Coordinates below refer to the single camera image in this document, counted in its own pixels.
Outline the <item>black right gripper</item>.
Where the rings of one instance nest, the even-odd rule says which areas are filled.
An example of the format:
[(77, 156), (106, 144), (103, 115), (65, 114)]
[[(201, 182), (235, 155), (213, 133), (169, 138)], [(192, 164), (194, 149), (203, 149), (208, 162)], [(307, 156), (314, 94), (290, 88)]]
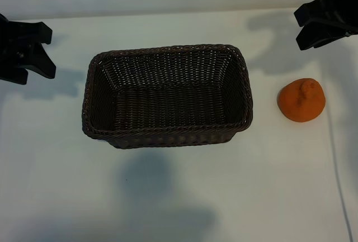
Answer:
[(294, 16), (302, 27), (296, 37), (300, 50), (357, 35), (357, 0), (314, 0), (301, 5)]

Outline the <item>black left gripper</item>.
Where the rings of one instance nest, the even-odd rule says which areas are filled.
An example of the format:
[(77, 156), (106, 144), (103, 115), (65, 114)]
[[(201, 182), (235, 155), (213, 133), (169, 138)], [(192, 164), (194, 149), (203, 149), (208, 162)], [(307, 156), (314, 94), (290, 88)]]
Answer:
[[(9, 40), (8, 23), (9, 20), (1, 15), (1, 80), (25, 85), (28, 77), (25, 69), (45, 78), (54, 79), (56, 66), (42, 46), (42, 44), (51, 44), (52, 29), (43, 22), (13, 22), (12, 33), (16, 39), (35, 42), (26, 47), (21, 58), (21, 53), (17, 53)], [(22, 68), (17, 66), (18, 59)]]

